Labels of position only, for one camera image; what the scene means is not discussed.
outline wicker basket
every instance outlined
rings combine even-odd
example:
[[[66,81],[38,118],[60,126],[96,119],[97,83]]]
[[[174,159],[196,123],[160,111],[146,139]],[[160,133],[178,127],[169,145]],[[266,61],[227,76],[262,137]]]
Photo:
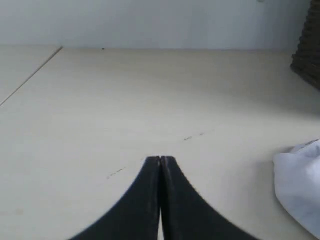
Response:
[[[320,0],[312,0],[291,68],[320,90]]]

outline white cloth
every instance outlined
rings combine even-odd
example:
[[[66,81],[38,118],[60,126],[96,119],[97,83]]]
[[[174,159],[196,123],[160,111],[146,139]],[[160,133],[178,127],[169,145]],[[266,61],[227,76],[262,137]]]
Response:
[[[274,157],[275,194],[305,229],[320,239],[320,140]]]

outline black object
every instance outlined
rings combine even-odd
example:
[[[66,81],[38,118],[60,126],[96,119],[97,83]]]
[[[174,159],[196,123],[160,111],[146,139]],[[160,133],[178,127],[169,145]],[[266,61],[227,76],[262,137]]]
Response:
[[[255,240],[199,196],[172,156],[148,157],[120,201],[72,240]]]

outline white wall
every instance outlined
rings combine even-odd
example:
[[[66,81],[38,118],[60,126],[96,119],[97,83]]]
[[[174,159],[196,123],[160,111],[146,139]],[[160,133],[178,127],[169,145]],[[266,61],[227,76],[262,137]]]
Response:
[[[294,49],[310,0],[0,0],[0,44]]]

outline white fabric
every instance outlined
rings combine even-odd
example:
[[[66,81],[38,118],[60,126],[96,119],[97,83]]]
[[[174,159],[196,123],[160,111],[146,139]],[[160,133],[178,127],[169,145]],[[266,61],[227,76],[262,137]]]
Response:
[[[320,141],[274,157],[275,194],[283,207],[320,239]]]

